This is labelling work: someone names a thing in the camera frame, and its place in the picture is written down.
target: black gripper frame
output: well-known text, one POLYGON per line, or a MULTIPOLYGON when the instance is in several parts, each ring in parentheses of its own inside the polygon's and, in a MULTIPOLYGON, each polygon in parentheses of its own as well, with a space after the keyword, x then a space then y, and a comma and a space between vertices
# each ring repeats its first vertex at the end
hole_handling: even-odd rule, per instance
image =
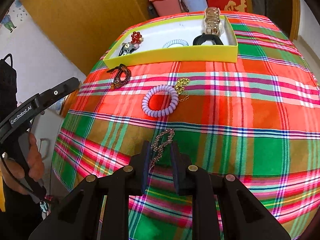
POLYGON ((96 240, 103 205, 100 239, 128 240, 129 195, 142 196, 147 187, 150 143, 112 175, 88 175, 31 234, 29 240, 96 240))
POLYGON ((282 225, 237 179, 208 174, 171 144, 173 182, 178 195, 192 195, 192 239, 219 240, 218 199, 225 240, 290 240, 282 225))
POLYGON ((70 78, 52 89, 29 98, 0 122, 0 152, 6 152, 9 158, 14 159, 23 168, 25 177, 22 183, 33 192, 31 196, 36 203, 44 201, 46 189, 28 175, 30 169, 26 157, 30 145, 26 132, 31 128, 30 121, 33 118, 78 87, 79 80, 70 78))

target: wooden cabinet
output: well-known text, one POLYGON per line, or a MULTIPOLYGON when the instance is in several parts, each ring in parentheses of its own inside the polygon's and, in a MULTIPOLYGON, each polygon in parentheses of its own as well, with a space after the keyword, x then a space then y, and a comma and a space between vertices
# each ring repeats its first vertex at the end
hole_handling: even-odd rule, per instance
POLYGON ((33 20, 84 74, 129 26, 148 19, 148 0, 21 0, 33 20))

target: purple spiral hair tie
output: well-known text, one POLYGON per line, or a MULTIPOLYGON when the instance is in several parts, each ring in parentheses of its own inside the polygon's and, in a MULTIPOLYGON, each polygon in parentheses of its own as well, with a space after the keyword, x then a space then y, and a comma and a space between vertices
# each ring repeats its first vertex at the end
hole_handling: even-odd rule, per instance
POLYGON ((177 105, 178 105, 178 93, 176 92, 176 90, 174 89, 174 87, 169 86, 169 85, 159 85, 156 86, 152 89, 150 89, 150 91, 148 93, 146 93, 146 95, 144 96, 143 100, 142 100, 142 110, 145 114, 147 114, 148 116, 151 117, 164 117, 166 115, 172 114, 173 111, 176 109, 177 105), (170 105, 166 108, 166 109, 162 109, 162 110, 151 110, 149 108, 149 101, 150 98, 160 92, 160 91, 165 91, 168 92, 171 95, 171 102, 170 105))

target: white wall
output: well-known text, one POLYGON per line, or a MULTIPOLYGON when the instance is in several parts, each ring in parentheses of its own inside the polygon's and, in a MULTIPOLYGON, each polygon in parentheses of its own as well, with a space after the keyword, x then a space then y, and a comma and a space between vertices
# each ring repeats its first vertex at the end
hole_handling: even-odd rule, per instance
POLYGON ((71 77, 83 82, 85 75, 58 51, 25 8, 18 6, 13 3, 8 13, 16 26, 12 33, 0 26, 0 58, 12 54, 17 71, 17 101, 24 102, 71 77))
POLYGON ((320 58, 320 25, 304 0, 300 0, 300 25, 298 35, 306 41, 320 58))

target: human hand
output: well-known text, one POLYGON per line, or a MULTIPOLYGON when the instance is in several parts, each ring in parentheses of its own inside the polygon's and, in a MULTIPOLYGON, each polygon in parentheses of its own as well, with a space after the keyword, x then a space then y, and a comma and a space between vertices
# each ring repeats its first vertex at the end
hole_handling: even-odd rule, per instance
MULTIPOLYGON (((39 179, 42 178, 44 174, 44 164, 41 159, 41 154, 38 151, 36 138, 32 133, 29 133, 29 142, 30 142, 30 150, 27 157, 27 163, 29 164, 29 167, 30 167, 29 176, 32 179, 34 179, 34 181, 38 181, 39 179)), ((15 161, 10 159, 5 160, 5 163, 14 177, 16 177, 17 179, 24 178, 24 175, 25 175, 24 170, 19 164, 17 164, 15 161)), ((0 160, 0 170, 2 172, 2 177, 4 179, 4 182, 9 188, 23 195, 28 194, 28 192, 22 186, 20 186, 17 182, 14 181, 13 178, 11 178, 10 174, 5 169, 1 160, 0 160)))

